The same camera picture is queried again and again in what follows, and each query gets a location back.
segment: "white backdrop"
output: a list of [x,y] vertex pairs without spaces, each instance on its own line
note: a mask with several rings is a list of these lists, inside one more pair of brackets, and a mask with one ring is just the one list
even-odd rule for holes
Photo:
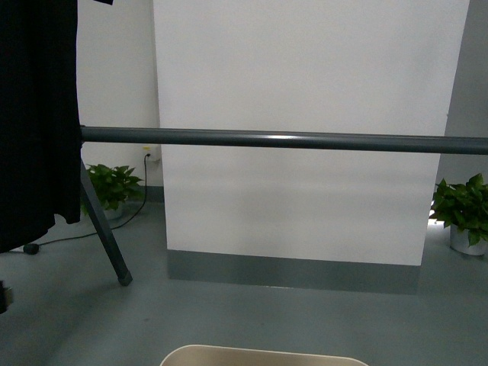
[[[443,135],[468,0],[154,0],[162,127]],[[164,146],[169,249],[420,265],[437,155]]]

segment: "metal rod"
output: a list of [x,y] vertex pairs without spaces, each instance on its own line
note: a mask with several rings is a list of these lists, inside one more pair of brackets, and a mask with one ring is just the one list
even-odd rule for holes
[[82,127],[87,142],[488,155],[488,138],[246,130]]
[[83,161],[80,165],[80,169],[80,178],[82,181],[81,196],[83,203],[88,211],[88,215],[90,215],[93,226],[97,230],[98,237],[105,248],[108,258],[114,267],[119,283],[122,286],[128,286],[132,281],[132,275],[127,269],[124,258],[122,257],[117,245],[117,241],[114,238],[114,234],[112,233],[111,228],[108,226],[107,218],[105,217],[104,211],[101,208],[100,201],[95,193],[92,181],[86,172]]

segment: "pothos plant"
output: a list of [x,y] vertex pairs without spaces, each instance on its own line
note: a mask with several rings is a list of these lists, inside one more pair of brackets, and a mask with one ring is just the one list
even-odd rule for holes
[[469,246],[488,241],[488,185],[476,174],[465,185],[452,185],[444,179],[434,193],[431,219],[444,221],[444,227],[456,225],[468,231]]
[[[97,197],[104,210],[116,210],[128,198],[141,197],[139,187],[141,178],[132,175],[134,168],[128,165],[109,168],[103,164],[89,165],[87,172]],[[82,212],[88,211],[82,203]]]

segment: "plant pot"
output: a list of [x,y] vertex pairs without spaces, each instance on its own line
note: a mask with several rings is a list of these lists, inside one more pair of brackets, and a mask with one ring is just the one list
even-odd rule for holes
[[119,204],[119,207],[116,210],[104,210],[105,217],[107,220],[116,220],[122,217],[122,205]]
[[469,246],[467,230],[460,233],[456,225],[451,225],[451,248],[469,255],[484,255],[488,242],[481,240],[475,246]]

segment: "electrical cable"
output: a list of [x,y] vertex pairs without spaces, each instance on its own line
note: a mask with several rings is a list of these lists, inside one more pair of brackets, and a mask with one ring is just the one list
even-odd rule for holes
[[[143,209],[144,205],[146,204],[146,199],[147,199],[147,163],[146,163],[146,159],[147,159],[147,157],[149,155],[150,154],[146,154],[144,156],[144,200],[143,200],[143,204],[139,207],[139,209],[136,211],[136,213],[134,215],[132,215],[132,217],[129,220],[127,220],[125,223],[122,223],[121,225],[118,225],[118,226],[115,226],[115,227],[111,227],[111,230],[119,229],[122,226],[124,226],[126,223],[129,223],[135,216],[137,216],[137,214],[139,214],[139,212]],[[85,234],[85,235],[81,235],[81,236],[72,236],[72,237],[69,237],[69,238],[50,240],[49,242],[41,242],[39,244],[31,243],[31,244],[27,244],[27,245],[28,246],[34,245],[34,246],[39,247],[39,246],[45,246],[46,244],[51,244],[53,242],[63,242],[65,240],[88,238],[89,236],[93,236],[93,235],[96,235],[96,234],[97,234],[97,232],[94,232],[94,233],[89,233],[89,234]]]

